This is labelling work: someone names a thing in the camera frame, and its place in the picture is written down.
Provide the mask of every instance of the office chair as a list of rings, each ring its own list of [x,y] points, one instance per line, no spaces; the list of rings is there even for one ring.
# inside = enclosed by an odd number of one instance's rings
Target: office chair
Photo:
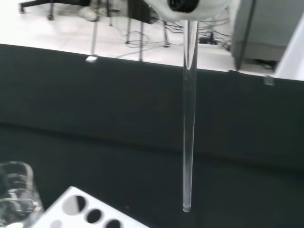
[[[50,3],[49,15],[47,16],[48,20],[54,20],[54,3],[62,3],[76,6],[88,6],[90,4],[90,0],[34,0],[20,3],[19,11],[20,13],[25,13],[25,7],[37,6],[42,4]]]

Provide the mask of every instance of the white object on floor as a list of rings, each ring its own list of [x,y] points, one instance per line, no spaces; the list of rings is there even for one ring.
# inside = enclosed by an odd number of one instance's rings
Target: white object on floor
[[[81,204],[76,197],[83,200]],[[109,225],[113,222],[120,228],[148,228],[89,194],[70,187],[31,228],[107,228],[114,227]]]
[[[83,7],[78,12],[79,16],[86,19],[87,21],[96,21],[97,20],[97,13],[94,12],[94,10],[90,7]]]
[[[275,77],[304,81],[304,14],[279,64]]]

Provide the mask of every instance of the chair leg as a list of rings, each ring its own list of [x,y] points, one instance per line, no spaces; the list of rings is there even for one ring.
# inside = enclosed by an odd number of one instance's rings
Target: chair leg
[[[168,48],[170,46],[170,43],[168,42],[168,34],[167,34],[167,22],[163,22],[163,28],[164,28],[164,38],[165,38],[165,44],[164,48]]]
[[[143,60],[143,22],[141,21],[141,44],[140,44],[140,51],[139,51],[139,61],[142,62]]]
[[[49,9],[49,15],[47,16],[48,20],[54,20],[54,0],[50,0],[49,3],[51,4],[50,9]]]
[[[49,3],[49,0],[36,0],[36,1],[28,1],[28,2],[22,2],[19,4],[19,10],[20,13],[25,13],[24,8],[25,7],[31,7],[31,6],[37,6],[37,5],[42,5]]]
[[[128,29],[127,29],[127,41],[125,42],[126,44],[129,44],[130,42],[130,33],[131,33],[131,18],[128,20]]]

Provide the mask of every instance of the electrical cable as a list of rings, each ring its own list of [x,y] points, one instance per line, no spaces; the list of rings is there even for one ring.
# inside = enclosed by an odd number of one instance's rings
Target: electrical cable
[[[156,49],[156,48],[162,48],[163,46],[157,46],[157,47],[152,47],[152,48],[148,48],[148,49],[145,49],[143,50],[144,51],[149,51],[149,50],[152,50],[152,49]],[[115,58],[121,58],[121,57],[124,57],[124,56],[128,56],[128,55],[132,55],[132,54],[137,54],[139,53],[140,51],[135,51],[135,52],[131,52],[131,53],[127,53],[127,54],[123,54],[123,55],[119,55],[119,56],[116,56]]]

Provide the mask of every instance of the black stand leg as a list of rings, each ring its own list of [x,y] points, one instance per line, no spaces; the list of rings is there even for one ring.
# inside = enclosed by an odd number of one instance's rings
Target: black stand leg
[[[252,25],[253,15],[254,15],[255,9],[256,9],[256,3],[257,3],[257,0],[252,0],[252,5],[250,8],[250,13],[249,13],[249,17],[248,17],[247,28],[246,28],[246,32],[245,32],[245,36],[244,36],[244,43],[241,47],[240,57],[237,60],[237,71],[239,71],[242,66],[244,54],[245,54],[247,43],[248,43],[249,33],[250,33],[251,25]]]
[[[54,20],[54,0],[50,0],[51,8],[49,10],[48,20]]]
[[[31,7],[31,6],[37,6],[37,5],[42,5],[42,4],[46,4],[49,3],[49,0],[36,0],[36,1],[28,1],[28,2],[23,2],[20,3],[20,13],[25,13],[24,8],[25,7]]]
[[[141,21],[141,44],[140,44],[140,51],[139,51],[139,61],[142,62],[143,60],[143,22]]]
[[[130,42],[130,31],[131,30],[131,18],[129,18],[128,20],[128,29],[127,29],[127,40],[126,40],[126,44],[128,44]]]
[[[168,42],[168,34],[167,34],[167,22],[163,22],[163,28],[164,28],[164,36],[165,36],[165,44],[164,48],[168,48],[170,46],[170,43]]]

